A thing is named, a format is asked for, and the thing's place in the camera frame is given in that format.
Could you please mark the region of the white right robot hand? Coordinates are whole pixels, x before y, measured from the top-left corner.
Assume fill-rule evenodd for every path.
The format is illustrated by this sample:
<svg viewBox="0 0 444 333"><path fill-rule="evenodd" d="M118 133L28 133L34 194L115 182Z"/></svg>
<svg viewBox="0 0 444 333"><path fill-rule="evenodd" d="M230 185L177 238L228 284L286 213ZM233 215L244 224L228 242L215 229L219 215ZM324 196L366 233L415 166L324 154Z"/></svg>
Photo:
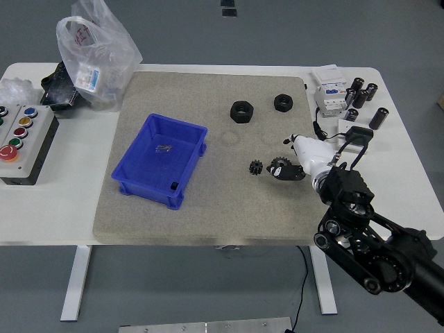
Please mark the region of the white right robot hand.
<svg viewBox="0 0 444 333"><path fill-rule="evenodd" d="M330 162L335 152L328 142L292 134L283 141L283 144L292 144L292 149L300 164L280 166L277 162L273 162L266 170L274 178L299 181L306 175L310 175L311 181L316 182L330 172L332 168Z"/></svg>

